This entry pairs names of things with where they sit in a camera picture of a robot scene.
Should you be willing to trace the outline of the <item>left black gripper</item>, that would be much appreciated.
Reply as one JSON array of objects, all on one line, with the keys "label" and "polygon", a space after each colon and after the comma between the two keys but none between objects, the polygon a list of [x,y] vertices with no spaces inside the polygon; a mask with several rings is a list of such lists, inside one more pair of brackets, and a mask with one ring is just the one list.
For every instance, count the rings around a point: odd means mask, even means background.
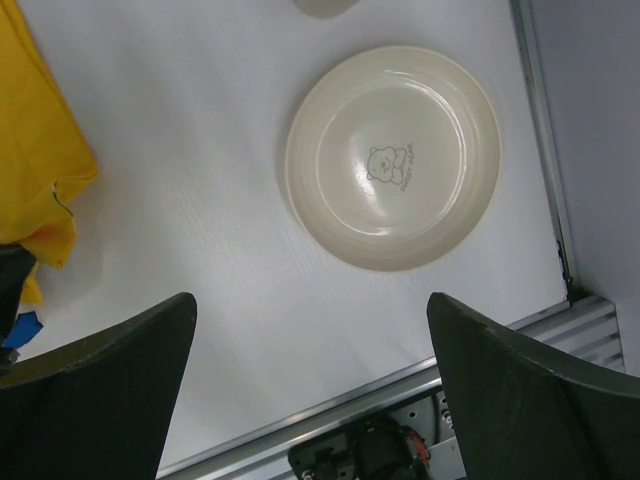
[{"label": "left black gripper", "polygon": [[18,350],[38,334],[35,311],[20,313],[21,297],[36,258],[21,246],[1,248],[1,374],[17,361]]}]

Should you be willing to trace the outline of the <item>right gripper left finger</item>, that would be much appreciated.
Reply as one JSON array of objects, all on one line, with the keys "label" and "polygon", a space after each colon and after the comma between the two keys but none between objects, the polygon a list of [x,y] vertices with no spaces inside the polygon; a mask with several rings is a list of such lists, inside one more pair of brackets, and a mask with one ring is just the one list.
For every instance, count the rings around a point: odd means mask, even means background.
[{"label": "right gripper left finger", "polygon": [[179,293],[2,366],[2,478],[155,478],[196,319],[195,297]]}]

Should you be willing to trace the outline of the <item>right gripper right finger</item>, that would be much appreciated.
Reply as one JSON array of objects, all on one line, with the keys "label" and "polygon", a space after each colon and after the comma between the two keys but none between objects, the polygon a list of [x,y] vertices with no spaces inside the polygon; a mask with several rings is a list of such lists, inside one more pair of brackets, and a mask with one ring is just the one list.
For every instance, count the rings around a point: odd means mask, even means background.
[{"label": "right gripper right finger", "polygon": [[427,317],[470,479],[636,479],[639,380],[434,293]]}]

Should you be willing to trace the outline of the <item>yellow Pikachu placemat cloth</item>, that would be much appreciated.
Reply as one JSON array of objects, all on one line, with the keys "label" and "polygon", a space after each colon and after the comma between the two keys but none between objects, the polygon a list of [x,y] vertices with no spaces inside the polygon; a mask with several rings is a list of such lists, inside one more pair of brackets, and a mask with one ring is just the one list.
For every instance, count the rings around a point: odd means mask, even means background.
[{"label": "yellow Pikachu placemat cloth", "polygon": [[62,268],[76,244],[69,208],[98,165],[15,1],[1,4],[1,248],[36,258],[21,297],[43,301],[39,265]]}]

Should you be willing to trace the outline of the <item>beige cup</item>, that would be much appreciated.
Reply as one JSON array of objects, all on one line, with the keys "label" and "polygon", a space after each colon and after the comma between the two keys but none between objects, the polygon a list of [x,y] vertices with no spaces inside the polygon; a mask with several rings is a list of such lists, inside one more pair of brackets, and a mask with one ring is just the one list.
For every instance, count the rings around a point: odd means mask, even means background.
[{"label": "beige cup", "polygon": [[303,13],[316,19],[336,18],[358,3],[358,0],[294,0]]}]

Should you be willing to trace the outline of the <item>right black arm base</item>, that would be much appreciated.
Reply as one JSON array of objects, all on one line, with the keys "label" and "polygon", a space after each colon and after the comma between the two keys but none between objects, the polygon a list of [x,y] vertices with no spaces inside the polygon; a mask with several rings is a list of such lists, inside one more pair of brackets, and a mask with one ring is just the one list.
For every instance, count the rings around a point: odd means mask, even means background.
[{"label": "right black arm base", "polygon": [[443,388],[437,386],[292,447],[298,479],[465,479]]}]

